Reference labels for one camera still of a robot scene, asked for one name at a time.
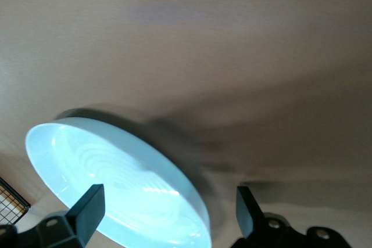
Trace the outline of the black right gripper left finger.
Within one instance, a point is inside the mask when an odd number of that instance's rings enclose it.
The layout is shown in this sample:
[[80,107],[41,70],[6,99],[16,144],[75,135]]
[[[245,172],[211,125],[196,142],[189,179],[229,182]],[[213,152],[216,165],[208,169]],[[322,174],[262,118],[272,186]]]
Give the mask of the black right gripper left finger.
[[49,214],[18,234],[17,247],[86,247],[104,215],[104,186],[92,185],[68,211]]

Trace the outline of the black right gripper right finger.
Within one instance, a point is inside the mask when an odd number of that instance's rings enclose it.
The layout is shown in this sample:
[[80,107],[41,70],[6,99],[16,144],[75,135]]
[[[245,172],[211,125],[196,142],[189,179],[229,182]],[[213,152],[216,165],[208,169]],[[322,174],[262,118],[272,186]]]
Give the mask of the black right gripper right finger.
[[237,187],[236,216],[242,237],[232,247],[302,247],[302,234],[283,216],[262,212],[247,186]]

